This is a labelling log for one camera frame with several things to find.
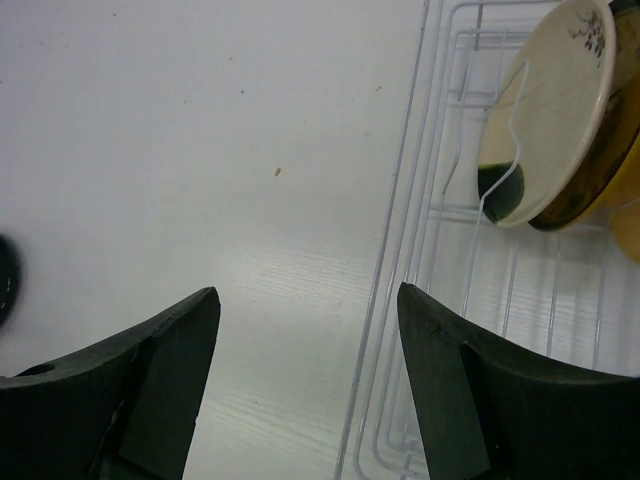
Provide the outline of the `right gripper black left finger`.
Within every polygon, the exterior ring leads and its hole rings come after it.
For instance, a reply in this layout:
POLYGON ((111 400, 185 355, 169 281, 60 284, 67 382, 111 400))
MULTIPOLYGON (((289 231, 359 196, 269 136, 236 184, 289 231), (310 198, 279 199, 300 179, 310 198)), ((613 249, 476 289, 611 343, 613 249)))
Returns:
POLYGON ((215 288, 1 380, 4 479, 180 479, 220 322, 215 288))

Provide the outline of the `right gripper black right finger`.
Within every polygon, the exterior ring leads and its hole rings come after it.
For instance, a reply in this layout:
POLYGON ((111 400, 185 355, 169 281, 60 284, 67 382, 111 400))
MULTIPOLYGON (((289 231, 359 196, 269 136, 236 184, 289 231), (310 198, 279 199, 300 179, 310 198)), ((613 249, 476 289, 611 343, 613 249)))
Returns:
POLYGON ((635 479, 639 381, 557 361, 416 286, 398 325, 433 479, 635 479))

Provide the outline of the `black round plate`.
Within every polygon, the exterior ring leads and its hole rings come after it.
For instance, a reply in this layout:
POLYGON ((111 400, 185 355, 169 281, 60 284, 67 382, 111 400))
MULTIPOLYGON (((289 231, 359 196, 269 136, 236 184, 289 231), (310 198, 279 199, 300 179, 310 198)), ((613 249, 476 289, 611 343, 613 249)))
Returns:
POLYGON ((1 244, 1 310, 0 322, 4 326, 18 300, 22 283, 22 261, 14 242, 2 235, 1 244))

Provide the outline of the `orange round plate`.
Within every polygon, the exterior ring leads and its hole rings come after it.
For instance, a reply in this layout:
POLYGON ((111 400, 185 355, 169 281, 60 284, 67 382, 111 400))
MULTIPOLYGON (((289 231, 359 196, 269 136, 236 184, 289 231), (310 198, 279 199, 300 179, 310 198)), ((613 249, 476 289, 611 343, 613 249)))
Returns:
POLYGON ((609 225, 619 249, 639 263, 639 172, 628 171, 606 197, 609 225))

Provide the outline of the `yellow patterned black-rim plate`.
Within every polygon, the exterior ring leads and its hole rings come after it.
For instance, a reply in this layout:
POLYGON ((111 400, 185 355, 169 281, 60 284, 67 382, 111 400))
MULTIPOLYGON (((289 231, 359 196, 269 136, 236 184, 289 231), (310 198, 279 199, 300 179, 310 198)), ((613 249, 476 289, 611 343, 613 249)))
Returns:
POLYGON ((529 224, 557 231, 592 213, 620 180, 621 168, 639 134, 639 3, 612 1, 616 61, 607 112, 592 146, 551 204, 529 224))

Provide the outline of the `cream plate black mark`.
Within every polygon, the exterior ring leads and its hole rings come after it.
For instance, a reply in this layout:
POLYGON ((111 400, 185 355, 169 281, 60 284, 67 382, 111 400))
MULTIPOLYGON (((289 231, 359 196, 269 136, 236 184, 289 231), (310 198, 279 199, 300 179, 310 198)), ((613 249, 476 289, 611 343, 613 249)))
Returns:
POLYGON ((603 119, 616 58, 604 1, 563 1, 516 54, 490 109, 478 153, 484 215, 526 224, 565 188, 603 119))

